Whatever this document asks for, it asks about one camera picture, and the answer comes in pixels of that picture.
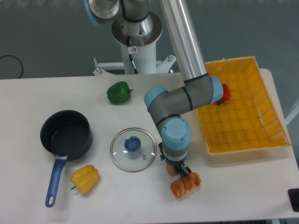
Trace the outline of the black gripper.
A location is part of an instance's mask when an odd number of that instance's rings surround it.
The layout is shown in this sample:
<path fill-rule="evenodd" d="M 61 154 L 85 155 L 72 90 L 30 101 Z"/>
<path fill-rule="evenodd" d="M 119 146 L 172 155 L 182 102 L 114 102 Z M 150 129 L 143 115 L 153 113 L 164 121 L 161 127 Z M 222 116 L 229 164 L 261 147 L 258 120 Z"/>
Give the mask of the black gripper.
<path fill-rule="evenodd" d="M 188 166 L 185 166 L 186 153 L 181 156 L 171 156 L 166 153 L 167 147 L 163 142 L 158 144 L 160 150 L 160 160 L 166 162 L 167 164 L 173 166 L 177 172 L 177 174 L 182 175 L 182 177 L 187 177 L 191 170 Z"/>

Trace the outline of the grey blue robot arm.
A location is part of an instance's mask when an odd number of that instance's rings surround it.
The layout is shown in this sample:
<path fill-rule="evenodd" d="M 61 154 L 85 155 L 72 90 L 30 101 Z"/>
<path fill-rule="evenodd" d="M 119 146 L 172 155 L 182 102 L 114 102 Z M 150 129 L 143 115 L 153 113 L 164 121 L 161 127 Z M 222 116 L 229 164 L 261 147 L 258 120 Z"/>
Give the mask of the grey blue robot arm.
<path fill-rule="evenodd" d="M 224 94 L 220 80 L 208 74 L 187 2 L 159 2 L 184 85 L 172 91 L 164 87 L 149 90 L 144 102 L 162 138 L 161 159 L 186 177 L 185 165 L 191 142 L 191 129 L 181 115 L 219 101 Z M 146 0 L 86 0 L 90 21 L 99 26 L 112 23 L 112 34 L 119 43 L 126 74 L 152 74 L 168 71 L 157 66 L 156 42 L 162 33 L 159 17 L 150 11 Z"/>

